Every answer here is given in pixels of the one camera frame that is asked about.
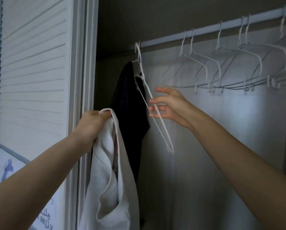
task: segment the white shirt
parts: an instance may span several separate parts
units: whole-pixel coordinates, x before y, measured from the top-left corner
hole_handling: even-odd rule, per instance
[[[139,230],[139,202],[118,119],[110,117],[95,139],[91,177],[84,200],[79,230]],[[112,166],[114,142],[118,149],[118,175]]]

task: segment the hand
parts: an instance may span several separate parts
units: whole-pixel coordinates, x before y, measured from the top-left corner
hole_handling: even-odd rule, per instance
[[[172,88],[157,87],[157,92],[167,93],[168,96],[158,96],[151,99],[149,102],[153,104],[164,103],[166,105],[158,105],[159,111],[164,111],[161,117],[164,119],[170,119],[178,123],[179,125],[189,128],[191,130],[191,124],[186,120],[187,114],[194,109],[197,109],[194,105],[188,102],[182,94]],[[156,111],[155,106],[149,107],[150,111]],[[159,118],[157,113],[151,113],[151,117]]]
[[[82,115],[77,127],[70,136],[75,136],[80,146],[83,147],[83,153],[91,150],[93,142],[103,129],[105,122],[111,117],[111,111],[105,111],[99,114],[99,111],[86,111]]]

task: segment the person's right hand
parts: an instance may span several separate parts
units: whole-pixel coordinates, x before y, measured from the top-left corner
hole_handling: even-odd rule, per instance
[[[197,108],[188,102],[184,96],[182,96],[182,94],[175,89],[168,87],[157,87],[156,91],[168,94],[167,96],[158,96],[149,101],[152,104],[166,104],[157,106],[159,111],[163,111],[160,113],[161,117],[164,119],[173,120],[179,125],[191,130],[192,126],[187,121],[186,117],[189,115],[189,112]],[[149,110],[154,112],[156,111],[156,108],[155,106],[150,106]],[[150,116],[153,118],[159,118],[157,113],[151,113]]]

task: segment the closet rod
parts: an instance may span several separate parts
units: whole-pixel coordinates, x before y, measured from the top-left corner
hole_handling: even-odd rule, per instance
[[[281,18],[284,15],[284,10],[285,10],[285,14],[286,14],[286,7],[282,7],[282,8],[262,12],[259,14],[251,15],[251,24]],[[244,25],[246,25],[246,24],[248,24],[248,18],[244,19]],[[220,30],[220,26],[221,26],[221,24],[217,23],[214,25],[197,28],[197,29],[195,29],[194,35],[205,35],[205,34],[217,32]],[[223,22],[222,23],[222,30],[227,30],[227,29],[240,27],[240,26],[241,26],[241,17],[238,19]],[[192,35],[193,35],[193,30],[189,30],[186,33],[186,38],[190,38],[190,37],[192,37]],[[180,32],[177,34],[172,34],[172,35],[168,35],[165,37],[155,38],[152,40],[141,42],[140,47],[142,48],[142,47],[159,45],[162,43],[173,42],[176,40],[182,40],[183,38],[184,38],[184,32]],[[134,45],[130,46],[129,50],[134,50]]]

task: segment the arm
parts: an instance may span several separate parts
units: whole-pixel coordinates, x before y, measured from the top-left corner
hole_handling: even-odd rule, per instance
[[[156,88],[156,91],[168,94],[150,100],[153,104],[166,104],[158,106],[164,111],[161,116],[190,129],[256,218],[267,229],[286,229],[286,176],[177,90]]]
[[[72,134],[0,183],[0,229],[29,229],[111,112],[85,112]]]

